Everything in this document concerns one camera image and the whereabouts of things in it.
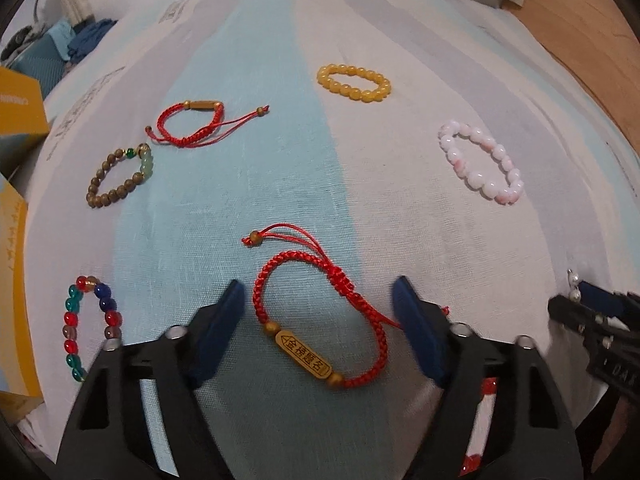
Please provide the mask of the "person's right hand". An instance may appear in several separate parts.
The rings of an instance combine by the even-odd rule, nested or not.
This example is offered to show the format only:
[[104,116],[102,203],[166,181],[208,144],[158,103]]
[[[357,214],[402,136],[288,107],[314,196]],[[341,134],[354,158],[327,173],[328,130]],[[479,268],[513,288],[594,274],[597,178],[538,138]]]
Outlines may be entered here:
[[637,418],[638,413],[639,409],[626,398],[618,400],[611,422],[605,430],[600,448],[604,460],[611,455],[616,445],[620,443],[631,423]]

